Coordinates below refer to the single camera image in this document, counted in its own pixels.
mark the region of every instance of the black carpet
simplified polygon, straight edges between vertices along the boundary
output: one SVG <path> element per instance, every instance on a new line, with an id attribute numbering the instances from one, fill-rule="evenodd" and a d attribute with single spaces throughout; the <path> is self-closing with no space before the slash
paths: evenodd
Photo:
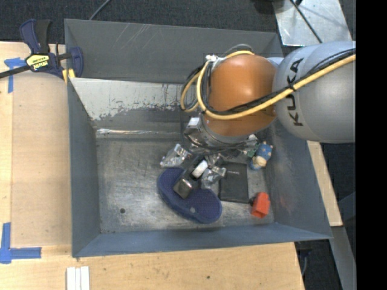
<path id="1" fill-rule="evenodd" d="M 20 40 L 19 26 L 30 18 L 51 19 L 48 40 L 64 44 L 65 18 L 89 19 L 106 0 L 0 0 L 0 40 Z M 356 40 L 356 0 L 339 0 Z M 98 21 L 277 32 L 269 0 L 112 0 Z M 284 54 L 293 48 L 284 47 Z M 338 200 L 355 191 L 355 144 L 322 144 Z M 347 226 L 356 256 L 356 223 Z M 296 244 L 308 252 L 305 287 L 341 289 L 328 241 Z"/>

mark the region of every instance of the orange object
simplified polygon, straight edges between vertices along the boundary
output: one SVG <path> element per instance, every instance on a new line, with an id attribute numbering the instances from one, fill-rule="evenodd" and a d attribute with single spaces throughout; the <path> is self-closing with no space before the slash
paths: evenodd
<path id="1" fill-rule="evenodd" d="M 268 194 L 266 192 L 259 192 L 253 202 L 251 214 L 263 218 L 268 214 L 269 207 L 270 200 L 268 199 Z"/>

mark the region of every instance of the blue tape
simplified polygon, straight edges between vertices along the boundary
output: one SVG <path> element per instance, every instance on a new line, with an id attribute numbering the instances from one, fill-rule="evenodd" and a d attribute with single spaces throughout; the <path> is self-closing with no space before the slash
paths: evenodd
<path id="1" fill-rule="evenodd" d="M 11 245 L 11 223 L 2 225 L 0 263 L 10 264 L 12 260 L 17 259 L 40 259 L 41 247 L 30 248 L 10 248 Z"/>
<path id="2" fill-rule="evenodd" d="M 25 61 L 20 58 L 5 59 L 4 63 L 10 69 L 19 68 L 20 66 L 26 65 Z M 11 93 L 12 91 L 13 91 L 13 75 L 11 75 L 8 79 L 8 93 Z"/>

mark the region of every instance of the metal sheet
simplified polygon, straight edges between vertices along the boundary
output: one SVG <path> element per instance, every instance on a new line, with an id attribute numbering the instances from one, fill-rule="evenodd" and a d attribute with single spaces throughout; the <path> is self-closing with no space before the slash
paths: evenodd
<path id="1" fill-rule="evenodd" d="M 273 6 L 283 45 L 320 43 L 290 0 Z M 299 9 L 323 42 L 352 40 L 339 0 L 303 0 Z"/>

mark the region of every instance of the white object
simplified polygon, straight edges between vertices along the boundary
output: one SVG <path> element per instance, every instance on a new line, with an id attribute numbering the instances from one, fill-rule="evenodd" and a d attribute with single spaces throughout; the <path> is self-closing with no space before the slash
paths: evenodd
<path id="1" fill-rule="evenodd" d="M 69 267 L 66 270 L 66 290 L 90 290 L 89 267 Z"/>

